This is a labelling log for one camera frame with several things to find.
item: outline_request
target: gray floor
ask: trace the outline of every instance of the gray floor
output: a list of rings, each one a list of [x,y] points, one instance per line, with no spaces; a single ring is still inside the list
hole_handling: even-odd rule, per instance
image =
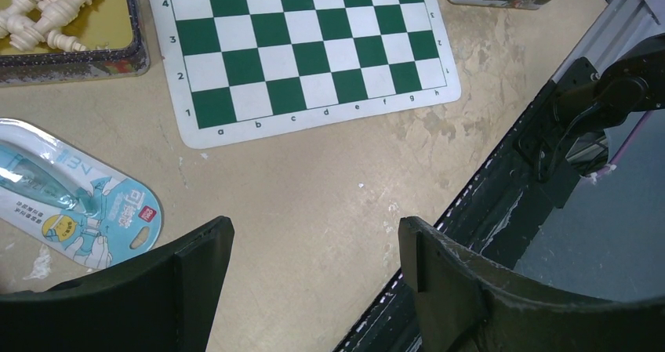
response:
[[[608,132],[610,157],[640,114]],[[616,171],[580,181],[515,270],[556,288],[631,301],[665,296],[665,111],[648,120]]]

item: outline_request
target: beige tabletop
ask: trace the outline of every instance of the beige tabletop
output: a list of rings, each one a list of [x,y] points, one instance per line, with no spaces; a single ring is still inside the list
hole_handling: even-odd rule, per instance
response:
[[[2,117],[41,126],[148,185],[157,246],[218,215],[236,230],[214,351],[328,351],[398,269],[401,216],[434,222],[605,7],[530,12],[439,0],[462,98],[196,151],[180,140],[147,0],[151,69],[138,78],[0,89]],[[88,274],[0,220],[0,293]]]

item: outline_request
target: chessboard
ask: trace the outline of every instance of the chessboard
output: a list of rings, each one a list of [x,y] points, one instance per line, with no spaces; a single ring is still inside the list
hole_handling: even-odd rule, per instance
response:
[[[192,148],[460,97],[437,0],[150,1]]]

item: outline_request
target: cartoon hand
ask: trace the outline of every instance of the cartoon hand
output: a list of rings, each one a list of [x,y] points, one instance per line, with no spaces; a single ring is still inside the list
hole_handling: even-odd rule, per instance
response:
[[[75,262],[92,268],[106,268],[111,265],[113,256],[108,251],[108,241],[104,236],[95,238],[93,248],[87,256],[77,256],[76,252],[83,246],[83,237],[77,237],[65,250],[66,256],[72,258]]]

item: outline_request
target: plastic packaging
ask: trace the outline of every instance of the plastic packaging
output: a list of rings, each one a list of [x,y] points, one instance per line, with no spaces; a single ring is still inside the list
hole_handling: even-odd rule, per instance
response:
[[[33,125],[3,118],[0,217],[92,268],[146,252],[162,228],[158,200],[142,183]]]

